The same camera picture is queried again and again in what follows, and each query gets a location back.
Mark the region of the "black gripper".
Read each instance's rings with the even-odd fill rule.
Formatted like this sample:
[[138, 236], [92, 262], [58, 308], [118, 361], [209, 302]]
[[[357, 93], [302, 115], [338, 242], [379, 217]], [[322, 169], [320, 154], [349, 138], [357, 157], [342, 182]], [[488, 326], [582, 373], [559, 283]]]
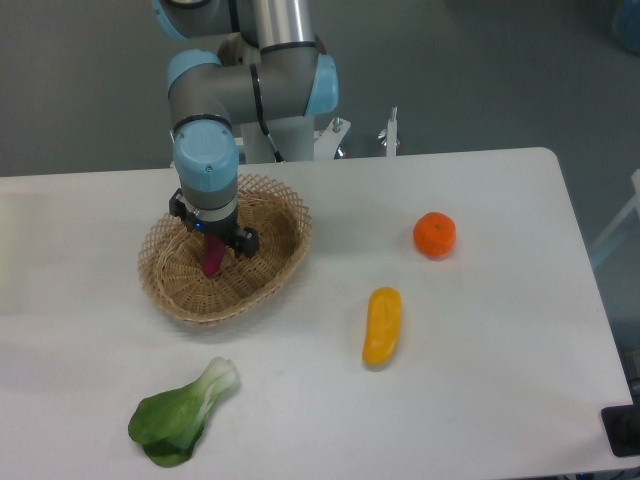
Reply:
[[191, 212], [181, 188], [169, 200], [169, 214], [178, 218], [188, 231], [198, 231], [205, 236], [216, 237], [234, 251], [235, 258], [253, 258], [260, 249], [258, 232], [238, 224], [238, 208], [220, 220], [206, 220], [204, 212]]

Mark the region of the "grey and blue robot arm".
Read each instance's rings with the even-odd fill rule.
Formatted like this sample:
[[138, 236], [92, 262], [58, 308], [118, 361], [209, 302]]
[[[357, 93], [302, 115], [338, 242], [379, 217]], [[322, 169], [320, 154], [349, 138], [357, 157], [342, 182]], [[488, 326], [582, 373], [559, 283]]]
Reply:
[[155, 1], [157, 21], [171, 37], [225, 33], [254, 36], [260, 60], [226, 66], [193, 49], [167, 69], [173, 163], [180, 187], [169, 212], [190, 231], [218, 238], [237, 256], [259, 250], [256, 230], [238, 223], [236, 124], [267, 123], [332, 112], [339, 100], [333, 58], [320, 52], [305, 1]]

